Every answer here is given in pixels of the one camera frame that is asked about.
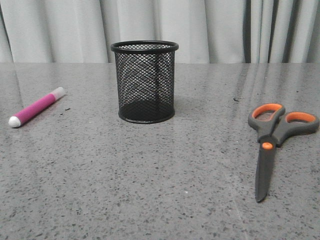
gray granite countertop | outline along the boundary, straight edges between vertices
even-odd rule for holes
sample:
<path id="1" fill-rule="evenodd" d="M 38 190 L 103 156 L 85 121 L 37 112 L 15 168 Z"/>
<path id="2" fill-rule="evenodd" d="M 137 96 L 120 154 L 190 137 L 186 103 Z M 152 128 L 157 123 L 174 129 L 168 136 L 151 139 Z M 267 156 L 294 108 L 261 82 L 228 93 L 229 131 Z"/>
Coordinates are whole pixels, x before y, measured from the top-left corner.
<path id="1" fill-rule="evenodd" d="M 118 117 L 114 64 L 0 64 L 1 240 L 319 240 L 320 133 L 277 149 L 255 201 L 249 112 L 320 116 L 320 64 L 176 64 L 175 116 Z M 67 95 L 20 128 L 11 115 Z"/>

white curtain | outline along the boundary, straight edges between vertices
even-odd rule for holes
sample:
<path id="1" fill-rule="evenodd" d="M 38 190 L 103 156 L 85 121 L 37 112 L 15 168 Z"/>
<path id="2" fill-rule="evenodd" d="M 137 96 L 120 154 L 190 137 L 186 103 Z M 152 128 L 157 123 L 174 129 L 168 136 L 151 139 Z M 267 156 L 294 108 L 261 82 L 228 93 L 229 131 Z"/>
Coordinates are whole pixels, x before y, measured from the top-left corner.
<path id="1" fill-rule="evenodd" d="M 114 62 L 166 40 L 177 63 L 320 62 L 319 0 L 0 0 L 0 62 Z"/>

pink marker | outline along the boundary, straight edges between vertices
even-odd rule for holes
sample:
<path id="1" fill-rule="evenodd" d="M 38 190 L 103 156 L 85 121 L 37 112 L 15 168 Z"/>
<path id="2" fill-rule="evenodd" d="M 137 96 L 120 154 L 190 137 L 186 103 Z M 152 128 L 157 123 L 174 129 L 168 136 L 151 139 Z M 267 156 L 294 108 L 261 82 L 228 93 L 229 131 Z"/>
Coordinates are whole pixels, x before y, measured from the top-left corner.
<path id="1" fill-rule="evenodd" d="M 9 119 L 9 125 L 12 128 L 17 128 L 29 121 L 35 115 L 49 107 L 55 101 L 60 99 L 63 95 L 65 95 L 65 90 L 60 86 L 57 89 L 53 90 L 49 94 L 35 101 L 31 105 L 27 106 L 20 112 L 16 113 Z"/>

white marker cap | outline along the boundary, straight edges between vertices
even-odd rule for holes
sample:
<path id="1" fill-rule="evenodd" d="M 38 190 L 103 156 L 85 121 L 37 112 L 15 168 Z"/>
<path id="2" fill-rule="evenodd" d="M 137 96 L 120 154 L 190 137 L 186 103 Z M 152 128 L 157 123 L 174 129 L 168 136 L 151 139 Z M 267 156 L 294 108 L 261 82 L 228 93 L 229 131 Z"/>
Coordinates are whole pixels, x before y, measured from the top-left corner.
<path id="1" fill-rule="evenodd" d="M 55 97 L 55 100 L 57 101 L 58 99 L 60 99 L 62 96 L 66 94 L 66 91 L 64 90 L 63 87 L 60 86 L 50 93 Z"/>
<path id="2" fill-rule="evenodd" d="M 16 116 L 12 116 L 9 119 L 9 126 L 12 128 L 17 128 L 21 126 L 21 122 L 19 120 L 19 118 L 17 118 Z"/>

pen holder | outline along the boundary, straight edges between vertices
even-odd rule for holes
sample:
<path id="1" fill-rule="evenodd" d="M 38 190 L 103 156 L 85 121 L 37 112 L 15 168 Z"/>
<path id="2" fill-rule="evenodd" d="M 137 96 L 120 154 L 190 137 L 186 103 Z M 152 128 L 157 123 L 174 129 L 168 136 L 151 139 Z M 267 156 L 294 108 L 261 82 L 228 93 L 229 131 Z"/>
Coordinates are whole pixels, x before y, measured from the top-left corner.
<path id="1" fill-rule="evenodd" d="M 170 41 L 124 41 L 111 45 L 116 64 L 119 117 L 153 124 L 174 114 L 175 51 Z"/>

